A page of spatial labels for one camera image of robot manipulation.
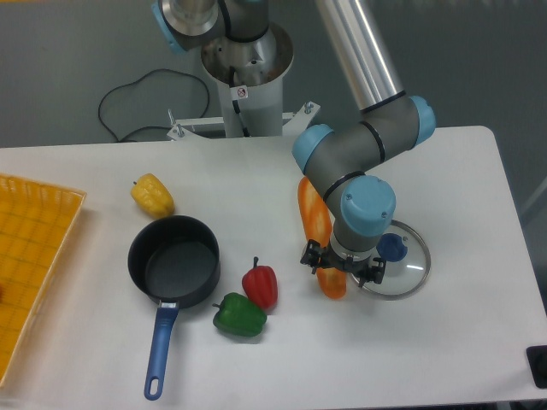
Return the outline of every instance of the saucepan handle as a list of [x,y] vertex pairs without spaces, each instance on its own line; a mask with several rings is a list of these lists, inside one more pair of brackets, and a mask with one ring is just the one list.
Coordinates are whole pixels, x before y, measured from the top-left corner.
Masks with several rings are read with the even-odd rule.
[[157,309],[148,371],[146,372],[146,384],[144,385],[144,397],[148,400],[157,400],[162,395],[165,367],[168,362],[169,339],[177,314],[179,314],[178,303],[160,303]]

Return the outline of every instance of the blue lid knob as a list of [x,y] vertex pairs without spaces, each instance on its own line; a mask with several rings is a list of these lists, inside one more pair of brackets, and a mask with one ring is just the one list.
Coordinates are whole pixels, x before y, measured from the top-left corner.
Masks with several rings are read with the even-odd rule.
[[396,233],[382,235],[378,245],[376,245],[376,250],[388,262],[402,261],[409,252],[409,248],[403,244],[403,239]]

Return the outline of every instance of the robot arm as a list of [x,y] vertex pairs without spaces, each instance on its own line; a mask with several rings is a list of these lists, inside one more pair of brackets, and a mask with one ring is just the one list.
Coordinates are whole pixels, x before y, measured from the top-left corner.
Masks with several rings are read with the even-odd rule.
[[339,134],[312,126],[293,146],[298,166],[335,220],[329,245],[321,249],[311,241],[302,263],[381,283],[385,261],[372,266],[369,258],[391,223],[396,198],[385,181],[365,172],[428,139],[435,116],[423,98],[406,96],[365,2],[317,6],[362,122]]
[[[229,40],[233,49],[229,57],[235,62],[225,63],[225,71],[237,66],[238,75],[247,81],[265,84],[271,76],[256,76],[259,70],[266,72],[263,67],[279,75],[290,66],[290,62],[276,65],[265,57],[269,52],[274,59],[278,53],[271,50],[280,44],[279,38],[265,40],[270,31],[267,0],[158,2],[169,31],[186,48],[211,38]],[[298,166],[335,219],[328,246],[321,249],[310,241],[301,262],[314,269],[336,267],[351,272],[363,283],[381,283],[385,261],[371,266],[369,259],[391,223],[396,198],[385,181],[365,172],[428,139],[436,126],[435,116],[423,98],[406,96],[364,0],[316,3],[362,122],[341,133],[326,125],[312,126],[294,143]],[[250,60],[250,55],[263,58]]]

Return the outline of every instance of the robot mount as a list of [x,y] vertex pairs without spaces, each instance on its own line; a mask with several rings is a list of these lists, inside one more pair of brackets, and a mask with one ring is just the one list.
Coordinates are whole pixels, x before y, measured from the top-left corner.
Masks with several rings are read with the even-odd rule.
[[[293,145],[298,166],[334,216],[328,246],[310,241],[301,262],[314,271],[351,272],[361,286],[381,283],[386,261],[371,261],[371,254],[391,224],[396,198],[385,181],[365,173],[428,139],[435,116],[423,98],[406,95],[366,1],[316,4],[362,121],[340,133],[311,126]],[[203,65],[219,86],[226,135],[280,135],[282,78],[293,49],[286,32],[269,22],[268,1],[158,0],[157,7],[170,43],[202,46]],[[234,96],[238,87],[248,98]]]

